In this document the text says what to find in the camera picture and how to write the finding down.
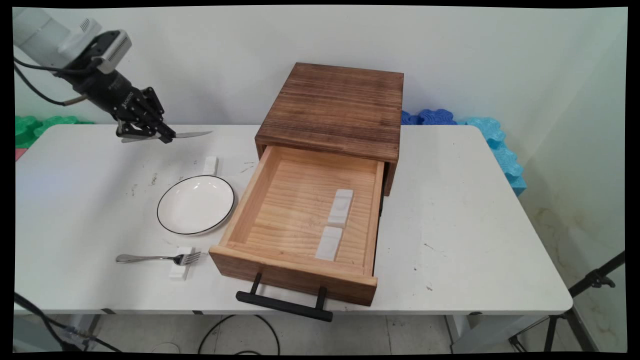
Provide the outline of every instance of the silver fork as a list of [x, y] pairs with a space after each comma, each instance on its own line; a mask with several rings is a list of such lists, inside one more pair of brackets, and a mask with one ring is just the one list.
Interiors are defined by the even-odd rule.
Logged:
[[135, 263], [137, 261], [144, 261], [144, 260], [167, 259], [167, 260], [173, 260], [173, 262], [176, 265], [187, 266], [189, 264], [193, 264], [194, 262], [198, 261], [199, 257], [200, 257], [199, 251], [194, 254], [181, 254], [178, 256], [135, 256], [135, 255], [122, 254], [122, 255], [118, 255], [118, 257], [116, 258], [116, 262], [118, 264], [125, 264], [125, 263]]

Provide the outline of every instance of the pink object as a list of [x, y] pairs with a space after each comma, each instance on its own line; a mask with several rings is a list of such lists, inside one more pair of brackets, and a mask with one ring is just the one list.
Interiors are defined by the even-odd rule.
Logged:
[[15, 161], [18, 161], [18, 159], [22, 156], [22, 154], [24, 154], [27, 151], [27, 149], [16, 149], [15, 150]]

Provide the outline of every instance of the plate rim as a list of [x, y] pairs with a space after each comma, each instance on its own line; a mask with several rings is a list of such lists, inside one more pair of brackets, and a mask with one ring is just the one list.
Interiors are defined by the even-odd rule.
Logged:
[[[217, 179], [220, 179], [222, 181], [225, 182], [225, 184], [227, 184], [227, 186], [231, 189], [231, 196], [232, 196], [232, 202], [231, 202], [231, 207], [229, 208], [229, 211], [227, 212], [227, 214], [222, 218], [222, 220], [220, 220], [219, 222], [215, 223], [214, 225], [212, 225], [211, 227], [208, 227], [207, 229], [201, 230], [201, 231], [196, 231], [195, 233], [178, 233], [177, 231], [173, 231], [171, 229], [168, 229], [166, 226], [164, 226], [164, 224], [162, 223], [162, 221], [160, 221], [160, 203], [162, 203], [162, 199], [164, 199], [164, 196], [171, 191], [171, 189], [173, 189], [174, 187], [176, 187], [179, 183], [183, 182], [183, 181], [187, 181], [189, 179], [193, 179], [194, 177], [215, 177]], [[214, 227], [220, 225], [220, 223], [222, 223], [223, 221], [225, 221], [227, 219], [227, 217], [229, 216], [229, 214], [231, 214], [231, 210], [233, 210], [234, 208], [234, 204], [236, 203], [236, 193], [233, 189], [233, 187], [231, 187], [231, 184], [229, 184], [229, 182], [227, 180], [224, 180], [223, 178], [221, 178], [220, 176], [215, 176], [215, 175], [195, 175], [195, 176], [191, 176], [191, 177], [187, 177], [186, 179], [182, 179], [180, 181], [178, 181], [177, 183], [173, 184], [169, 189], [167, 189], [167, 191], [164, 192], [164, 194], [162, 195], [162, 197], [160, 198], [160, 200], [158, 201], [158, 205], [156, 206], [156, 219], [158, 220], [158, 222], [160, 223], [160, 226], [164, 227], [167, 231], [171, 231], [174, 234], [178, 234], [178, 235], [195, 235], [195, 234], [200, 234], [200, 233], [204, 233], [206, 231], [209, 231], [211, 229], [213, 229]]]

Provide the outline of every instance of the blue foam block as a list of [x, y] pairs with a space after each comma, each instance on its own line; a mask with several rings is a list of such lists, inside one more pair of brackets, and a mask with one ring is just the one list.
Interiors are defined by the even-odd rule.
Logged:
[[524, 169], [516, 162], [518, 156], [515, 152], [507, 149], [504, 142], [498, 143], [496, 149], [491, 149], [491, 151], [493, 151], [493, 155], [498, 161], [502, 172], [507, 177], [507, 180], [509, 180], [509, 183], [515, 181], [522, 175]]
[[518, 176], [514, 181], [510, 183], [513, 192], [516, 193], [516, 196], [520, 196], [520, 194], [527, 188], [527, 183], [524, 182], [522, 176]]
[[489, 147], [496, 149], [507, 135], [500, 130], [500, 122], [491, 117], [472, 117], [466, 120], [467, 125], [480, 129]]
[[422, 125], [422, 119], [419, 116], [411, 115], [408, 112], [403, 111], [400, 124], [402, 124], [402, 125]]
[[453, 121], [453, 114], [445, 109], [432, 111], [424, 109], [418, 115], [422, 119], [423, 125], [458, 125]]

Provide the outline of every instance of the white plate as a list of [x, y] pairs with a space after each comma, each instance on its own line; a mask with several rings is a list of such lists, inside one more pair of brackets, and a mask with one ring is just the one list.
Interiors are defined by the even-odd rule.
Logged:
[[227, 218], [234, 199], [234, 191], [229, 183], [219, 177], [190, 177], [173, 185], [160, 198], [158, 221], [172, 233], [204, 233]]

